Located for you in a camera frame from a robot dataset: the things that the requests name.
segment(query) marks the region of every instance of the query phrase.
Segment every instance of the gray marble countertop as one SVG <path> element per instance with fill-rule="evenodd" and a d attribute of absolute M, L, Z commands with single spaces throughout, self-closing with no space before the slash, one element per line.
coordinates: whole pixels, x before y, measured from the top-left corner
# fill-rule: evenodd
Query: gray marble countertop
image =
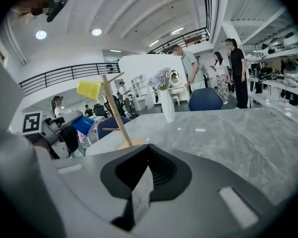
<path fill-rule="evenodd" d="M 278 204 L 298 186 L 298 125 L 272 109 L 218 110 L 142 115 L 125 125 L 129 136 L 209 158 L 231 169 Z M 117 150 L 113 131 L 86 155 Z"/>

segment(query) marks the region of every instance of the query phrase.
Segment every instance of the white shirt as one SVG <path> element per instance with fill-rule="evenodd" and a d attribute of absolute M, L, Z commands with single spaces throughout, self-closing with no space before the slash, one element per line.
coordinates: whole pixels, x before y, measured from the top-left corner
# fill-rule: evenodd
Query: white shirt
<path fill-rule="evenodd" d="M 224 74 L 226 74 L 225 67 L 226 67 L 226 64 L 225 64 L 225 61 L 224 60 L 222 61 L 222 64 L 221 65 L 220 65 L 220 62 L 218 61 L 217 64 L 214 66 L 214 68 L 216 69 L 217 75 L 224 75 Z"/>
<path fill-rule="evenodd" d="M 118 89 L 119 93 L 123 96 L 123 101 L 127 98 L 128 99 L 128 93 L 125 94 L 126 87 L 125 86 L 120 86 Z"/>
<path fill-rule="evenodd" d="M 62 116 L 64 114 L 64 112 L 61 108 L 56 107 L 54 109 L 54 114 L 55 114 L 56 117 L 58 117 L 59 115 Z"/>

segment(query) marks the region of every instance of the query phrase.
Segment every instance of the wooden rod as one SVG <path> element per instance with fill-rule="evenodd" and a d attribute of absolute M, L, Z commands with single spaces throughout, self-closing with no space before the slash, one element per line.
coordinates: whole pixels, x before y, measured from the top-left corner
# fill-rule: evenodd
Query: wooden rod
<path fill-rule="evenodd" d="M 108 83 L 110 83 L 111 81 L 114 81 L 116 78 L 120 77 L 122 74 L 124 74 L 124 72 L 119 73 L 117 76 L 113 77 L 112 79 L 109 79 Z"/>
<path fill-rule="evenodd" d="M 103 128 L 105 131 L 114 131 L 114 130 L 120 130 L 119 128 Z"/>
<path fill-rule="evenodd" d="M 106 95 L 107 100 L 109 102 L 111 111 L 113 112 L 113 115 L 114 115 L 114 118 L 117 122 L 117 125 L 118 125 L 118 127 L 119 127 L 119 129 L 120 129 L 126 143 L 128 144 L 129 147 L 131 147 L 133 144 L 130 140 L 129 135 L 127 134 L 127 131 L 126 131 L 126 128 L 123 124 L 123 121 L 121 120 L 121 117 L 118 113 L 118 109 L 117 109 L 116 103 L 114 101 L 113 95 L 111 93 L 110 85 L 107 81 L 107 77 L 106 77 L 106 75 L 102 75 L 101 78 L 102 78 L 102 81 L 103 81 L 103 87 L 104 87 L 105 95 Z"/>

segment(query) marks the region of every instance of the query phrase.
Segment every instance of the woman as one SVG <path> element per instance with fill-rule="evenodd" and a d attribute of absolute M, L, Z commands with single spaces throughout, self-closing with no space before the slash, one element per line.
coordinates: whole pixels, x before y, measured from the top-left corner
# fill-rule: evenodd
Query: woman
<path fill-rule="evenodd" d="M 179 79 L 177 78 L 177 74 L 173 73 L 171 75 L 171 80 L 173 83 L 178 83 Z"/>
<path fill-rule="evenodd" d="M 219 95 L 224 101 L 224 105 L 228 103 L 229 91 L 227 82 L 231 83 L 229 79 L 229 73 L 227 66 L 219 52 L 214 53 L 215 64 L 211 66 L 213 70 L 217 73 L 217 83 L 219 87 Z"/>
<path fill-rule="evenodd" d="M 63 97 L 61 96 L 54 96 L 53 97 L 53 100 L 52 100 L 52 111 L 53 111 L 53 118 L 56 118 L 56 117 L 61 117 L 62 114 L 64 113 L 62 111 L 62 99 Z"/>
<path fill-rule="evenodd" d="M 237 47 L 235 39 L 227 38 L 225 45 L 230 50 L 230 61 L 232 64 L 232 77 L 236 89 L 236 99 L 238 109 L 247 109 L 248 94 L 246 82 L 246 63 L 244 54 L 241 49 Z"/>

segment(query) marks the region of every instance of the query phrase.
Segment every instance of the purple flowers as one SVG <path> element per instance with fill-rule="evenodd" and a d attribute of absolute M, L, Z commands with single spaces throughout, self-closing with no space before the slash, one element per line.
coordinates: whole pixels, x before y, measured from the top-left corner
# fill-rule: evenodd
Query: purple flowers
<path fill-rule="evenodd" d="M 158 71 L 156 75 L 148 79 L 148 85 L 154 89 L 166 90 L 169 82 L 169 71 L 170 68 L 164 68 Z"/>

